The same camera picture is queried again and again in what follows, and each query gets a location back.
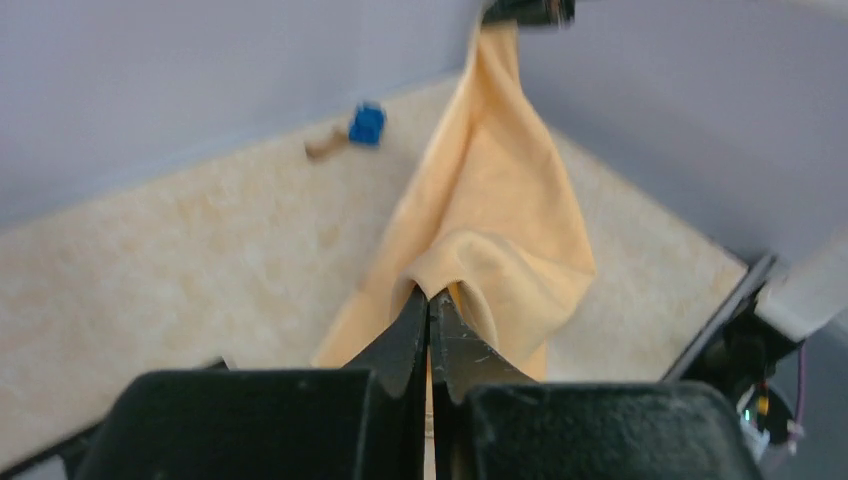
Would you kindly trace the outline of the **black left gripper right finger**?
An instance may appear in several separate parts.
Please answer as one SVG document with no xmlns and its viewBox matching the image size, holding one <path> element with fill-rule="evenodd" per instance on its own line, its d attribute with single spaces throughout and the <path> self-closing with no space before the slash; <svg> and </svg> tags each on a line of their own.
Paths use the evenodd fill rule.
<svg viewBox="0 0 848 480">
<path fill-rule="evenodd" d="M 475 333 L 447 291 L 429 301 L 429 337 L 436 477 L 493 479 L 503 426 L 485 401 L 534 381 Z"/>
</svg>

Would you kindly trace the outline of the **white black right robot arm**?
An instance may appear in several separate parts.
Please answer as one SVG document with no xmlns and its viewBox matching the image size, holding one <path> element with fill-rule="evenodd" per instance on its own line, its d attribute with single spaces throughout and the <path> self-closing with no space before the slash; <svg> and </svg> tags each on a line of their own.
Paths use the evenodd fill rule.
<svg viewBox="0 0 848 480">
<path fill-rule="evenodd" d="M 711 385 L 734 405 L 754 458 L 769 447 L 795 453 L 804 435 L 805 343 L 847 312 L 847 244 L 839 240 L 782 273 L 767 254 L 697 331 L 663 375 Z M 777 364 L 796 354 L 796 403 L 771 389 Z"/>
</svg>

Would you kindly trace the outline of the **orange cloth napkin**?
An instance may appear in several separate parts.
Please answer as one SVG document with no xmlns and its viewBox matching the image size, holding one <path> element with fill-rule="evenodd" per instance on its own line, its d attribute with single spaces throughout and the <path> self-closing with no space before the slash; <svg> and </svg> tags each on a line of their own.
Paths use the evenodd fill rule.
<svg viewBox="0 0 848 480">
<path fill-rule="evenodd" d="M 420 289 L 451 294 L 481 338 L 541 380 L 548 338 L 595 275 L 569 175 L 521 87 L 518 28 L 482 26 L 369 269 L 312 363 L 347 363 Z"/>
</svg>

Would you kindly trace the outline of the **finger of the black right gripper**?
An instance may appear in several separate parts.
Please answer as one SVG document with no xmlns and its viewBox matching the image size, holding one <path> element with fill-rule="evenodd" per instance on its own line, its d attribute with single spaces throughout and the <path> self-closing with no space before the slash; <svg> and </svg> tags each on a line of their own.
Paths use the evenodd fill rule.
<svg viewBox="0 0 848 480">
<path fill-rule="evenodd" d="M 481 24 L 514 22 L 519 26 L 564 27 L 574 18 L 574 0 L 496 0 L 484 9 Z"/>
</svg>

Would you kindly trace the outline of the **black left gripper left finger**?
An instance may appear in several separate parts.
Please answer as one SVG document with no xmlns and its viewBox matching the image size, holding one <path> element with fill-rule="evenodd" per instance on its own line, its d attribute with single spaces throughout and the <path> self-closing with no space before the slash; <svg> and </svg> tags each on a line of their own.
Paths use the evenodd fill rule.
<svg viewBox="0 0 848 480">
<path fill-rule="evenodd" d="M 424 477 L 428 300 L 414 288 L 395 320 L 345 367 L 368 375 L 357 479 Z"/>
</svg>

